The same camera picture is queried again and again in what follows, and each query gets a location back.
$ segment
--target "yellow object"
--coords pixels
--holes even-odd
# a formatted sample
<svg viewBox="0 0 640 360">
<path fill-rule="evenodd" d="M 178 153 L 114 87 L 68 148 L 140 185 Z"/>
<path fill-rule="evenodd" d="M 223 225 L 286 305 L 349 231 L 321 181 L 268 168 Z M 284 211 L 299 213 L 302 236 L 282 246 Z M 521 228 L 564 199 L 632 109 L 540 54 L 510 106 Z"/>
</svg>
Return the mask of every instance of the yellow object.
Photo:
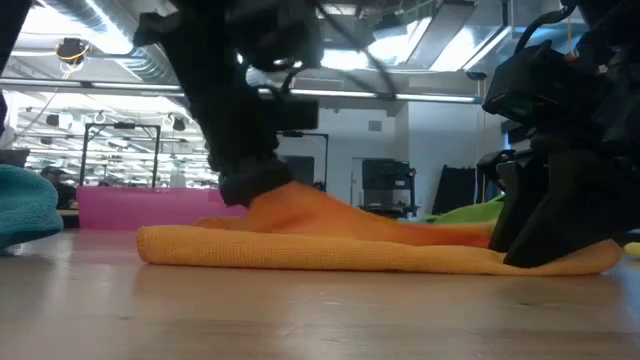
<svg viewBox="0 0 640 360">
<path fill-rule="evenodd" d="M 491 231 L 491 225 L 396 223 L 291 183 L 255 199 L 247 218 L 141 228 L 137 242 L 151 264 L 447 274 L 596 274 L 622 255 L 609 240 L 544 266 L 515 268 L 486 249 Z"/>
<path fill-rule="evenodd" d="M 624 251 L 631 256 L 640 258 L 640 243 L 628 243 L 625 245 Z"/>
</svg>

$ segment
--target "microfiber towel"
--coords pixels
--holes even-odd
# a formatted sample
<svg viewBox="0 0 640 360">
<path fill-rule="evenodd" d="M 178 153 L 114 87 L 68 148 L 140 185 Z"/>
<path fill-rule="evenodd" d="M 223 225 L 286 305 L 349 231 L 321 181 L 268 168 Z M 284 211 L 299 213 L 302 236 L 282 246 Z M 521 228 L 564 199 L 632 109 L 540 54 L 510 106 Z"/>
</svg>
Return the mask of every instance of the microfiber towel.
<svg viewBox="0 0 640 360">
<path fill-rule="evenodd" d="M 603 241 L 521 269 L 486 248 L 492 228 L 397 223 L 290 183 L 256 198 L 247 218 L 145 227 L 137 244 L 144 261 L 162 265 L 493 275 L 596 274 L 622 253 L 614 241 Z"/>
<path fill-rule="evenodd" d="M 62 230 L 58 194 L 37 174 L 0 165 L 0 250 Z"/>
</svg>

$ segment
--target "table surface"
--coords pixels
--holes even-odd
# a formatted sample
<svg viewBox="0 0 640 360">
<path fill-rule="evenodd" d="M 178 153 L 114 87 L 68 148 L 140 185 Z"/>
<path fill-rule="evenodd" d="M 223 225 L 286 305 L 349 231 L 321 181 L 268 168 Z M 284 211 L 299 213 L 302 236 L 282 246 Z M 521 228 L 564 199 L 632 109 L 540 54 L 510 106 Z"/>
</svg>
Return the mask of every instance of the table surface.
<svg viewBox="0 0 640 360">
<path fill-rule="evenodd" d="M 0 258 L 0 357 L 640 359 L 639 274 L 149 266 L 132 233 L 65 232 Z"/>
</svg>

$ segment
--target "fluorescent light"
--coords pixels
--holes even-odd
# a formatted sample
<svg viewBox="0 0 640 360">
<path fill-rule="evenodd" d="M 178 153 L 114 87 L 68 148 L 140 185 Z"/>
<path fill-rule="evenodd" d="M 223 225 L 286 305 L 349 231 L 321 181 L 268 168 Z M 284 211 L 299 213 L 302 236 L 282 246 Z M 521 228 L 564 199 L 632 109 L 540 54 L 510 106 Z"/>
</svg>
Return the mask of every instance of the fluorescent light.
<svg viewBox="0 0 640 360">
<path fill-rule="evenodd" d="M 155 138 L 149 138 L 149 137 L 127 137 L 127 140 L 130 141 L 152 141 L 155 142 L 156 139 Z M 183 138 L 160 138 L 160 142 L 185 142 L 187 141 L 186 139 Z"/>
<path fill-rule="evenodd" d="M 269 94 L 269 90 L 260 89 L 260 93 Z M 346 97 L 346 98 L 359 98 L 359 99 L 373 99 L 377 94 L 370 92 L 358 92 L 358 91 L 332 91 L 332 90 L 304 90 L 304 89 L 292 89 L 291 94 L 302 96 L 334 96 L 334 97 Z M 479 103 L 479 99 L 474 96 L 449 96 L 449 95 L 434 95 L 434 94 L 398 94 L 397 100 L 400 101 L 428 101 L 428 102 L 449 102 L 449 103 L 466 103 L 476 104 Z"/>
<path fill-rule="evenodd" d="M 362 98 L 371 99 L 375 98 L 376 94 L 360 91 L 333 91 L 333 90 L 304 90 L 304 89 L 292 89 L 293 95 L 306 95 L 306 96 L 335 96 L 335 97 L 350 97 L 350 98 Z"/>
<path fill-rule="evenodd" d="M 51 87 L 82 87 L 79 81 L 68 80 L 41 80 L 41 79 L 19 79 L 19 78 L 1 78 L 1 85 L 21 85 L 21 86 L 51 86 Z"/>
<path fill-rule="evenodd" d="M 145 83 L 108 83 L 92 82 L 93 87 L 99 89 L 148 90 L 148 91 L 181 91 L 179 85 L 158 85 Z"/>
<path fill-rule="evenodd" d="M 410 27 L 413 27 L 412 24 L 409 24 L 407 26 L 407 30 L 409 30 L 407 32 L 411 33 L 411 35 L 409 35 L 409 38 L 407 39 L 407 45 L 405 46 L 405 48 L 402 49 L 402 51 L 400 51 L 400 53 L 396 57 L 396 65 L 406 63 L 407 60 L 409 60 L 409 56 L 411 56 L 413 51 L 418 46 L 420 39 L 422 39 L 422 36 L 429 28 L 429 24 L 431 24 L 431 17 L 426 17 L 424 19 L 418 20 L 415 28 L 413 28 L 413 31 L 410 31 Z"/>
<path fill-rule="evenodd" d="M 428 94 L 398 94 L 398 100 L 405 101 L 431 101 L 431 102 L 449 102 L 449 103 L 466 103 L 476 104 L 480 102 L 479 98 L 473 96 L 449 96 L 449 95 L 428 95 Z"/>
<path fill-rule="evenodd" d="M 56 53 L 53 51 L 27 51 L 27 50 L 14 50 L 11 52 L 11 56 L 54 56 Z"/>
<path fill-rule="evenodd" d="M 464 70 L 471 69 L 475 64 L 478 63 L 478 61 L 480 61 L 482 58 L 487 56 L 489 51 L 491 51 L 494 47 L 496 47 L 502 41 L 502 39 L 504 39 L 510 33 L 511 33 L 511 26 L 507 26 L 504 29 L 502 29 L 502 31 L 500 31 L 498 36 L 496 36 L 493 40 L 491 40 L 491 42 L 488 43 L 487 46 L 482 48 L 482 50 L 480 50 L 475 56 L 473 56 L 471 60 L 469 60 L 462 68 Z"/>
</svg>

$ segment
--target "pipe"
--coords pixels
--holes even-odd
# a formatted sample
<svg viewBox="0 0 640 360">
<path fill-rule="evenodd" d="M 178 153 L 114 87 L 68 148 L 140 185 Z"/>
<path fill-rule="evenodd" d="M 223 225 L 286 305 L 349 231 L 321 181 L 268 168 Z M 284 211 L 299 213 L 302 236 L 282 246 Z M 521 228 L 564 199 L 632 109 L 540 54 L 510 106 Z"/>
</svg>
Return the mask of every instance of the pipe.
<svg viewBox="0 0 640 360">
<path fill-rule="evenodd" d="M 107 0 L 41 0 L 69 20 L 86 26 L 95 35 L 105 35 L 119 30 L 131 42 L 138 22 L 122 7 L 119 1 Z M 145 82 L 177 84 L 171 64 L 162 49 L 148 46 L 133 49 L 129 56 L 135 59 L 122 59 L 118 63 Z"/>
</svg>

